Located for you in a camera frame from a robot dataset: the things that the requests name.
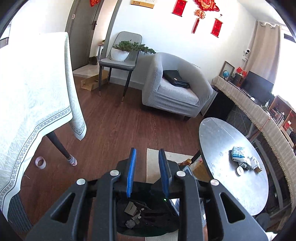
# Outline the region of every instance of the small potted plant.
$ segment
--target small potted plant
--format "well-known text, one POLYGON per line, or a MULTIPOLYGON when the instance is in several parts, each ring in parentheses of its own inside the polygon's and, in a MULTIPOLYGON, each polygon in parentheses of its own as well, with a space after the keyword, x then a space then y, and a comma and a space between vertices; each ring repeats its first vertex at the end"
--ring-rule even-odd
POLYGON ((144 54, 154 54, 153 49, 149 49, 145 44, 131 43, 130 41, 121 41, 111 49, 111 59, 119 62, 125 61, 131 51, 142 51, 144 54))

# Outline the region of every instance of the ceiling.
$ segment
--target ceiling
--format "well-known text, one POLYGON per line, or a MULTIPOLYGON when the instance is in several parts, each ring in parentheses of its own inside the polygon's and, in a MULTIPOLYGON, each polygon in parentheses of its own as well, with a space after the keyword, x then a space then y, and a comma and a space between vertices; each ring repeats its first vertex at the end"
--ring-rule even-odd
POLYGON ((265 0, 238 0, 257 20, 285 25, 277 11, 265 0))

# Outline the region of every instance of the cardboard box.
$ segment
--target cardboard box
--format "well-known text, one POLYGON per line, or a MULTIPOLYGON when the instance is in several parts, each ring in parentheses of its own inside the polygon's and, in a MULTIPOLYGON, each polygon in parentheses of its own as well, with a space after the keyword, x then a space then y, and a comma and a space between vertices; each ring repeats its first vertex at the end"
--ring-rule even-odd
MULTIPOLYGON (((102 71, 102 85, 107 83, 108 81, 108 74, 109 71, 103 70, 102 71)), ((99 75, 95 75, 92 77, 89 77, 87 79, 81 80, 81 88, 85 90, 92 91, 99 87, 99 75)))

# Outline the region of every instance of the monitor screen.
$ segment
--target monitor screen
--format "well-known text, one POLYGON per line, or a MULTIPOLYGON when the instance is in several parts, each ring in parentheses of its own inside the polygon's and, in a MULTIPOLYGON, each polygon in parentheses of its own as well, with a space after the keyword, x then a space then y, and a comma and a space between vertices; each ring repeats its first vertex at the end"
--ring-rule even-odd
POLYGON ((264 105, 270 99, 273 86, 273 83, 249 71, 241 88, 254 97, 258 104, 264 105))

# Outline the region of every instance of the roll of clear tape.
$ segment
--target roll of clear tape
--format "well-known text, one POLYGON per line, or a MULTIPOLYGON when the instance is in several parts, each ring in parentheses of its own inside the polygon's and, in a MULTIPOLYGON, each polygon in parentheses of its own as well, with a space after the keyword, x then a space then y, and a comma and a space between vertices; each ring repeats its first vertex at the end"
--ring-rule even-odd
POLYGON ((36 167, 38 167, 39 169, 42 170, 42 169, 44 169, 44 168, 46 167, 46 161, 44 160, 44 158, 43 158, 42 156, 39 156, 39 157, 37 157, 36 160, 35 160, 35 165, 36 165, 36 167), (42 165, 38 166, 38 163, 39 163, 40 161, 43 161, 43 163, 42 163, 42 165))

